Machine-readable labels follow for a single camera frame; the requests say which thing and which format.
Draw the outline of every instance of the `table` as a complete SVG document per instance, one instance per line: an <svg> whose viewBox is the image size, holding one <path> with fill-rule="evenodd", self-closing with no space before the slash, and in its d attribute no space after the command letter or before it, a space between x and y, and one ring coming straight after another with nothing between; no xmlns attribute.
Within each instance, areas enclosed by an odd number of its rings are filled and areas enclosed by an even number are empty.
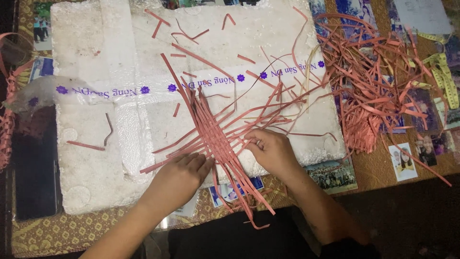
<svg viewBox="0 0 460 259"><path fill-rule="evenodd" d="M336 12L335 0L325 0L327 12ZM443 0L444 5L451 5L453 0ZM377 21L377 26L383 34L390 31L390 19L384 1L372 1L372 9ZM33 1L19 1L19 33L32 40L33 38ZM428 57L435 53L436 49L433 42L418 38L418 50L421 58ZM51 57L51 51L40 51L40 56ZM23 73L19 82L25 84L28 81L30 71ZM407 134L395 135L397 143L409 142L411 149L415 150L414 139L415 130L408 129ZM383 143L378 141L377 150L371 154L354 154L352 156L355 168L356 179L359 189L352 190L343 194L368 191L373 189L385 188L398 184L416 182L435 177L428 170L416 165L419 174L418 178L413 178L403 182L397 182L392 169L391 159L385 150ZM441 175L449 175L460 172L458 165L455 164L452 153L437 156L438 165L433 169ZM274 176L263 176L262 180L267 188L273 189L272 192L264 197L275 209L291 206L295 200L291 195L286 196L283 184ZM221 206L214 209L211 204L210 194L207 189L199 194L197 211L192 218L175 217L172 219L175 228L187 228L203 222L224 217L228 212ZM98 238L114 225L119 218L128 212L130 206L112 208L100 212L72 216L65 213L58 214L49 218L29 220L26 222L12 222L11 246L12 252L17 258L36 257L44 255L55 255L76 252L87 249ZM258 210L265 209L264 205L259 205Z"/></svg>

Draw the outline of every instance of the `smartphone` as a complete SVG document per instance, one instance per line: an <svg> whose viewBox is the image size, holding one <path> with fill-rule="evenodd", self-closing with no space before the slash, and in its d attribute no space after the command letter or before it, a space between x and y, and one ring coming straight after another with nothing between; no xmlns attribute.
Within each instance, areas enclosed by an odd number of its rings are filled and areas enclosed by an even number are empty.
<svg viewBox="0 0 460 259"><path fill-rule="evenodd" d="M13 134L17 221L53 216L62 210L56 121L49 122L41 140Z"/></svg>

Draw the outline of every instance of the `forearm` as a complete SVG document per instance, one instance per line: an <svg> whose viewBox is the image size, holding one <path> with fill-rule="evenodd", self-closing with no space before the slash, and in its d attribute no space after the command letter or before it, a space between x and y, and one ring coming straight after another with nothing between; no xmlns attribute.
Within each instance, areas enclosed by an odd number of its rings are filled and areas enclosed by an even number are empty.
<svg viewBox="0 0 460 259"><path fill-rule="evenodd" d="M369 243L368 234L302 168L290 174L283 182L293 193L305 219L322 244L346 237L361 244Z"/></svg>
<svg viewBox="0 0 460 259"><path fill-rule="evenodd" d="M130 258L162 219L160 212L137 204L80 258Z"/></svg>

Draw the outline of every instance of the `hand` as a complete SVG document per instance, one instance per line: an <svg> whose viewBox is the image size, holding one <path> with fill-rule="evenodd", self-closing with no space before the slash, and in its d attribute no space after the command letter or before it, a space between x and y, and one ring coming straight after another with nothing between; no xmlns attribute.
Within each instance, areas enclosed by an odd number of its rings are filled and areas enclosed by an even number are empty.
<svg viewBox="0 0 460 259"><path fill-rule="evenodd" d="M168 216L195 195L213 165L214 158L206 160L203 154L175 157L158 171L138 205Z"/></svg>
<svg viewBox="0 0 460 259"><path fill-rule="evenodd" d="M285 182L291 173L303 170L286 135L269 129L254 129L244 138L252 139L246 149L253 153L257 163L281 181Z"/></svg>

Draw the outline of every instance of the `left hand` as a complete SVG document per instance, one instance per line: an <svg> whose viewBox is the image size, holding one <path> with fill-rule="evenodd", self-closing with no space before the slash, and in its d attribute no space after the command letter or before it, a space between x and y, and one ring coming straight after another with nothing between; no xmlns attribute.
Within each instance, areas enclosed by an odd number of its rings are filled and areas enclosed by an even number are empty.
<svg viewBox="0 0 460 259"><path fill-rule="evenodd" d="M213 165L214 158L206 160L203 154L175 157L158 171L138 205L168 216L195 195Z"/></svg>

